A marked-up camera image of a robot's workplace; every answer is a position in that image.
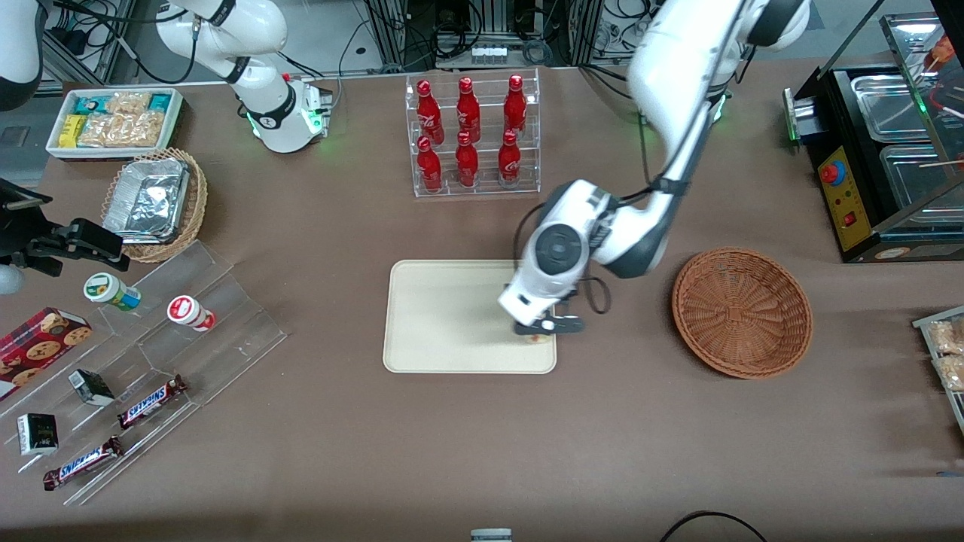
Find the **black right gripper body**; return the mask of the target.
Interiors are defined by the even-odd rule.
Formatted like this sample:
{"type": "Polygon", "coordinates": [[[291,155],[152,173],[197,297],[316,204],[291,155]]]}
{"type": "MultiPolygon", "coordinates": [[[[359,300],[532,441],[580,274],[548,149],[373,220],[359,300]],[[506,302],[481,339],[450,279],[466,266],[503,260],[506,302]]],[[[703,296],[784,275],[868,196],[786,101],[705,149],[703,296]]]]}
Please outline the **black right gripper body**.
{"type": "Polygon", "coordinates": [[[31,240],[49,236],[53,228],[41,207],[52,200],[51,196],[39,194],[1,179],[1,257],[3,261],[10,261],[11,254],[24,249],[31,240]]]}

